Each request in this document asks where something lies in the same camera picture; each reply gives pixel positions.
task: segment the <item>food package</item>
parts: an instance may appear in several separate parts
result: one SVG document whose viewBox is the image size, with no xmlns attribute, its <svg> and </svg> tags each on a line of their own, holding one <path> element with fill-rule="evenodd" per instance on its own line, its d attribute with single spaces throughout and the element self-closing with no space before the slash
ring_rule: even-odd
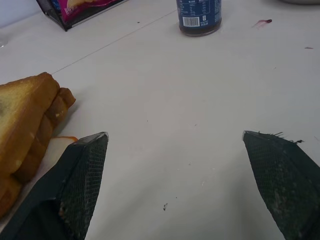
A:
<svg viewBox="0 0 320 240">
<path fill-rule="evenodd" d="M 102 7 L 116 0 L 58 0 L 62 19 L 65 22 L 73 20 L 79 13 L 90 7 Z"/>
<path fill-rule="evenodd" d="M 51 2 L 52 2 L 53 7 L 54 7 L 57 11 L 60 12 L 61 9 L 60 9 L 60 5 L 59 5 L 58 0 L 51 0 Z"/>
</svg>

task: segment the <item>toast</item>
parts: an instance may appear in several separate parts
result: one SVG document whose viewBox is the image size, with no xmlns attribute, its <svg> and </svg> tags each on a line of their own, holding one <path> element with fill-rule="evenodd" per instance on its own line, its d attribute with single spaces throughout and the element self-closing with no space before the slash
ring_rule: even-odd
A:
<svg viewBox="0 0 320 240">
<path fill-rule="evenodd" d="M 0 85 L 0 176 L 20 168 L 59 88 L 46 72 Z"/>
<path fill-rule="evenodd" d="M 14 205 L 22 184 L 14 177 L 0 177 L 0 219 Z"/>
<path fill-rule="evenodd" d="M 68 88 L 60 88 L 49 109 L 43 115 L 30 150 L 20 168 L 13 174 L 21 183 L 29 182 L 37 173 L 54 129 L 61 123 L 76 99 Z"/>
</svg>

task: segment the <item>mesh texture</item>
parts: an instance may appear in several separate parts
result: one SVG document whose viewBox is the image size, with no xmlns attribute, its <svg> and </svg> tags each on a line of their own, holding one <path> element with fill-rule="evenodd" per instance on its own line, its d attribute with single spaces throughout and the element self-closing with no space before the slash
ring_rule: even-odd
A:
<svg viewBox="0 0 320 240">
<path fill-rule="evenodd" d="M 246 133 L 243 140 L 258 190 L 285 239 L 320 239 L 320 194 L 286 149 L 298 146 L 261 133 Z"/>
<path fill-rule="evenodd" d="M 86 237 L 99 195 L 106 150 L 101 141 L 86 147 L 82 157 L 87 161 L 78 162 L 63 189 L 60 212 L 71 239 Z"/>
</svg>

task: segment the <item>barcode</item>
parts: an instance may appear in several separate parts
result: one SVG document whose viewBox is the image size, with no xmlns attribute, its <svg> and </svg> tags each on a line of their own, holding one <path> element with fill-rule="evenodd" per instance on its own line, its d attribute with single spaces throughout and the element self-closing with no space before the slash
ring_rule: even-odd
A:
<svg viewBox="0 0 320 240">
<path fill-rule="evenodd" d="M 200 27 L 199 17 L 182 17 L 183 26 L 185 27 Z"/>
</svg>

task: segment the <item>debris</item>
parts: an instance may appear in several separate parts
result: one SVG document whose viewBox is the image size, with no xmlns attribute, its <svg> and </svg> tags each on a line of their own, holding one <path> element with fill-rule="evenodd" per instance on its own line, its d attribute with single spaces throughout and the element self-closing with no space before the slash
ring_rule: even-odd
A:
<svg viewBox="0 0 320 240">
<path fill-rule="evenodd" d="M 298 140 L 298 141 L 295 141 L 294 143 L 295 144 L 301 144 L 301 143 L 304 143 L 305 141 L 303 141 L 303 140 Z"/>
<path fill-rule="evenodd" d="M 259 28 L 262 28 L 263 26 L 265 26 L 265 25 L 267 25 L 269 23 L 272 23 L 272 19 L 259 20 L 255 25 L 252 26 L 252 28 L 257 27 L 259 29 Z"/>
<path fill-rule="evenodd" d="M 281 138 L 281 139 L 283 139 L 283 137 L 282 137 L 283 135 L 284 135 L 284 132 L 283 132 L 283 131 L 274 134 L 274 136 L 276 136 L 276 137 L 278 137 L 278 138 Z"/>
</svg>

